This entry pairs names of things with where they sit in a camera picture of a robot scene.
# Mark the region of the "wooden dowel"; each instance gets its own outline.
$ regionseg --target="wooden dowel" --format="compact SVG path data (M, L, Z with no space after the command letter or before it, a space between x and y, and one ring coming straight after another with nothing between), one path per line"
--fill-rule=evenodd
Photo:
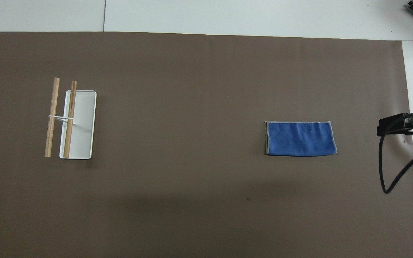
M52 99L51 99L51 116L55 116L55 112L57 109L57 99L58 99L58 87L60 85L60 79L54 78L54 86L52 89ZM55 119L53 117L49 117L49 125L47 127L47 139L46 139L46 150L44 152L44 157L50 157L52 151L52 138L54 136L54 122Z
M76 102L76 88L77 82L71 82L71 92L69 95L69 118L74 118L74 103ZM72 134L72 119L68 119L66 127L66 136L65 136L65 147L63 150L63 157L69 157L69 149L71 147L71 134Z

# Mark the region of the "microfiber cloth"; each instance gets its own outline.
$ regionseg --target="microfiber cloth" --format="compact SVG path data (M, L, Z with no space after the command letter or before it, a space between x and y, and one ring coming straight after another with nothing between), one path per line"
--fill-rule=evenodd
M268 155L311 157L337 153L331 121L266 123Z

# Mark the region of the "black device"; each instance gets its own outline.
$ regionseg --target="black device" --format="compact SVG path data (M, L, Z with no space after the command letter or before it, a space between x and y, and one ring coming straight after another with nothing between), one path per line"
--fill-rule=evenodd
M388 189L385 187L382 170L382 147L385 136L388 134L406 134L413 135L413 113L400 113L394 116L389 116L379 120L379 126L377 126L377 136L380 137L379 143L379 175L382 190L385 194L388 194L393 190L395 185L406 173L406 171L413 165L413 159L409 161L402 170L398 173Z

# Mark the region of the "black cable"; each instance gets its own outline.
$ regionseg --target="black cable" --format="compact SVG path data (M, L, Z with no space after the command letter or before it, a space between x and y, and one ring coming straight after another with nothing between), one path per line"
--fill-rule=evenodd
M398 173L398 175L395 177L391 185L389 186L388 189L385 188L385 182L383 180L383 170L382 170L382 147L383 147L383 141L385 139L386 134L390 129L397 124L400 121L403 121L404 119L411 118L413 117L413 113L407 114L405 116L402 116L395 121L391 122L387 128L385 128L383 135L380 137L380 143L379 143L379 175L380 175L380 183L382 185L382 190L385 194L389 194L391 190L396 186L398 181L401 179L401 177L408 171L408 169L413 165L413 159L411 159L403 168L402 170Z

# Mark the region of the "wooden stick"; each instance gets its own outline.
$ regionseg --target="wooden stick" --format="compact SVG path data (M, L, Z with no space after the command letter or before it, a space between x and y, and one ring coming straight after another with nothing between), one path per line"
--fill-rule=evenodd
M76 88L77 82L71 82L71 92L69 95L69 118L74 118L74 103L76 102ZM63 150L63 157L69 157L69 149L71 147L71 134L72 134L72 119L68 119L66 126L65 147Z
M60 79L54 78L54 86L52 89L52 100L51 100L51 116L55 116L57 109L57 99L58 99L58 87L60 85ZM47 139L46 139L46 150L44 152L44 157L50 157L52 151L52 138L54 136L54 122L53 117L49 117L49 125L47 127Z

